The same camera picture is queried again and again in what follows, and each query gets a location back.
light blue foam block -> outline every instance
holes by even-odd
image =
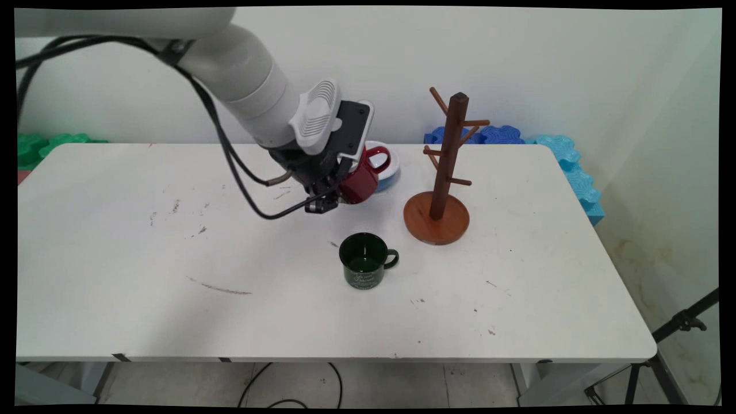
[[[601,199],[601,192],[593,188],[593,177],[583,171],[577,163],[570,168],[570,171],[564,173],[583,209],[590,210]]]
[[[552,150],[563,171],[570,171],[580,161],[580,153],[574,148],[575,142],[567,136],[540,135],[535,137],[534,143]]]
[[[593,204],[588,211],[585,211],[585,214],[588,215],[588,220],[590,220],[590,224],[592,225],[598,224],[606,216],[600,203]]]

wooden mug stand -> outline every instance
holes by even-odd
[[[434,190],[420,192],[404,205],[404,223],[412,236],[430,245],[449,245],[459,239],[470,224],[467,208],[457,198],[449,195],[450,184],[469,186],[468,180],[453,177],[458,149],[473,136],[479,127],[490,125],[490,121],[466,121],[468,97],[462,92],[452,95],[450,105],[445,105],[434,87],[429,88],[437,104],[445,113],[445,137],[440,151],[424,146],[424,153],[437,170]],[[462,136],[463,127],[473,127]]]

white table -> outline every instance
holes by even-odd
[[[573,384],[656,353],[549,149],[463,147],[455,176],[473,185],[450,193],[470,227],[431,246],[402,212],[434,168],[422,145],[394,147],[386,192],[275,221],[246,204],[218,144],[58,147],[18,187],[16,360],[551,359],[577,367],[558,370]],[[255,145],[236,149],[262,178],[283,172]],[[265,212],[305,197],[293,180],[243,179]],[[336,247],[359,231],[400,253],[368,291],[344,281]],[[561,398],[545,389],[559,378],[525,379],[520,401]]]

white bowl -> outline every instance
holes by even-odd
[[[384,171],[381,171],[378,174],[378,188],[376,189],[376,191],[379,192],[387,189],[393,183],[394,179],[396,178],[397,172],[399,171],[400,162],[399,155],[393,148],[391,148],[391,146],[386,145],[380,141],[366,141],[367,149],[370,150],[373,147],[386,147],[389,150],[389,154],[391,154],[391,163],[389,164],[389,168],[386,168]],[[386,161],[386,155],[376,154],[371,158],[368,158],[368,161],[370,161],[371,165],[377,167],[382,165],[383,162]]]

round wooden base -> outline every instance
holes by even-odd
[[[445,214],[440,220],[429,217],[432,192],[414,195],[404,206],[404,223],[412,236],[430,245],[449,245],[459,239],[470,224],[470,214],[463,203],[448,195]]]

